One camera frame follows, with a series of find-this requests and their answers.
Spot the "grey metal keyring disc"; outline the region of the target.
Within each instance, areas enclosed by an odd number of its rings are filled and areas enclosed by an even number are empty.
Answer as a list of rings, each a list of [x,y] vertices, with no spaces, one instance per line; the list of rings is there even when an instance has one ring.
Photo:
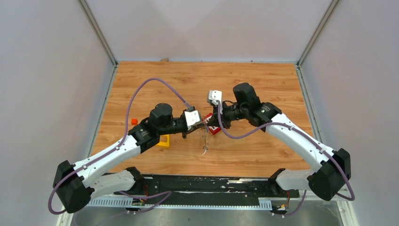
[[[202,141],[203,141],[203,150],[204,150],[202,155],[204,155],[208,150],[207,134],[208,133],[206,133],[205,128],[202,128]]]

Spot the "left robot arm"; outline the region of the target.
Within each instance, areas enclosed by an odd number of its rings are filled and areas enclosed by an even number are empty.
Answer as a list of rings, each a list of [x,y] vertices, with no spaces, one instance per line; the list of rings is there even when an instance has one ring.
[[[57,214],[51,206],[54,195],[60,199],[65,212],[75,213],[92,199],[105,194],[127,190],[132,194],[140,194],[144,189],[144,181],[134,173],[127,169],[114,174],[107,172],[154,147],[162,135],[180,133],[186,138],[203,127],[202,117],[194,107],[184,110],[177,118],[173,117],[172,111],[168,104],[157,104],[147,118],[111,146],[76,163],[68,160],[61,162],[57,166],[53,191],[48,201],[50,212]]]

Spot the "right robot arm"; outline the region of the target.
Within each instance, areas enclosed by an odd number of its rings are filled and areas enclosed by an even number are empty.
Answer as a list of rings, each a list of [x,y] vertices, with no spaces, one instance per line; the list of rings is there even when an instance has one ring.
[[[282,141],[310,166],[309,170],[276,172],[268,184],[272,195],[279,197],[288,190],[310,190],[325,201],[335,196],[355,200],[349,182],[351,156],[348,151],[333,149],[310,136],[277,106],[261,102],[249,83],[236,85],[233,93],[236,101],[227,105],[221,91],[208,92],[207,102],[213,107],[208,126],[219,127],[231,139],[243,139],[261,130]]]

